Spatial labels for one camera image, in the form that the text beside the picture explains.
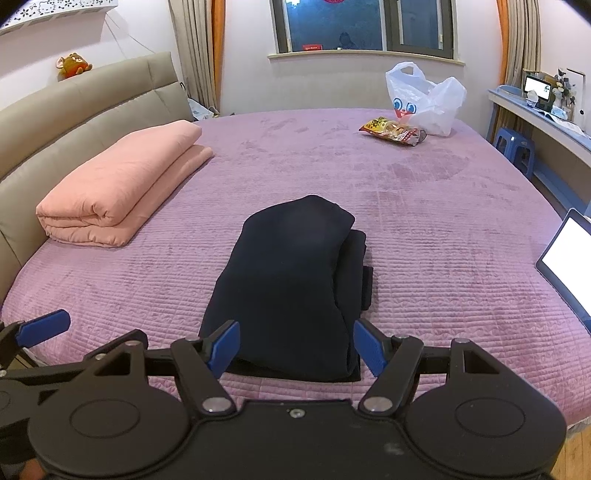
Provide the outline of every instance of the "wall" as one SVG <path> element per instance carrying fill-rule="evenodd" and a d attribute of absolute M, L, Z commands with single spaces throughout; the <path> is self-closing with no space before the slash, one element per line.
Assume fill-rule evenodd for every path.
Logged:
<path fill-rule="evenodd" d="M 480 134 L 498 84 L 501 29 L 495 0 L 456 0 L 459 60 L 465 66 L 417 60 L 427 77 L 458 78 L 468 90 L 459 118 Z M 408 58 L 330 54 L 269 60 L 276 53 L 268 0 L 227 0 L 222 113 L 296 108 L 390 108 L 384 73 Z"/>
<path fill-rule="evenodd" d="M 171 51 L 182 78 L 167 0 L 119 0 L 107 17 L 84 14 L 6 33 L 0 36 L 0 109 L 55 83 L 61 56 L 76 51 L 99 67 L 150 50 Z"/>
<path fill-rule="evenodd" d="M 542 71 L 556 75 L 558 68 L 570 68 L 587 74 L 585 127 L 591 129 L 591 25 L 563 0 L 540 0 L 542 32 Z M 569 74 L 581 85 L 578 75 Z"/>

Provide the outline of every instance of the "white screen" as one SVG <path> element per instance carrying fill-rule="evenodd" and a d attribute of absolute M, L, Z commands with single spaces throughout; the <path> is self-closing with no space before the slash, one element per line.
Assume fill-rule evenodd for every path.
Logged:
<path fill-rule="evenodd" d="M 542 262 L 591 314 L 591 235 L 569 218 Z"/>
<path fill-rule="evenodd" d="M 550 100 L 550 85 L 536 79 L 526 78 L 525 92 L 528 93 L 531 90 L 535 91 L 538 94 L 538 97 L 543 98 L 544 100 Z"/>

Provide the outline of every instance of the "blue gripper pad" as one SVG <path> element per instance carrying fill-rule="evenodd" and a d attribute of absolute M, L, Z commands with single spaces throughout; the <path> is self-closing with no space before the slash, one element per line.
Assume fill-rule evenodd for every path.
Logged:
<path fill-rule="evenodd" d="M 19 347 L 30 348 L 67 332 L 68 328 L 70 328 L 70 315 L 65 310 L 58 310 L 23 323 L 15 338 Z"/>
<path fill-rule="evenodd" d="M 240 324 L 235 322 L 213 344 L 207 366 L 215 378 L 220 378 L 240 350 Z"/>
<path fill-rule="evenodd" d="M 353 341 L 355 349 L 361 356 L 371 373 L 378 377 L 388 365 L 382 351 L 382 344 L 360 321 L 353 325 Z"/>

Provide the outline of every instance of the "brown plush toy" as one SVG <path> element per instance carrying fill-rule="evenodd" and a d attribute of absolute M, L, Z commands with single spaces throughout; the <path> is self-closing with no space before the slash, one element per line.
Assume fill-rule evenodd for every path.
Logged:
<path fill-rule="evenodd" d="M 92 70 L 92 63 L 87 63 L 80 55 L 72 53 L 66 58 L 60 57 L 56 62 L 56 67 L 60 69 L 60 75 L 68 79 Z"/>

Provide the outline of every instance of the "peach folded blanket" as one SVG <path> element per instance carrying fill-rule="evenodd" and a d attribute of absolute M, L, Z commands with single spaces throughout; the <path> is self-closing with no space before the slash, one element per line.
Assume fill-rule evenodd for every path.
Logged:
<path fill-rule="evenodd" d="M 194 145 L 202 129 L 181 120 L 133 132 L 82 164 L 37 206 L 57 241 L 122 247 L 163 201 L 212 155 Z"/>

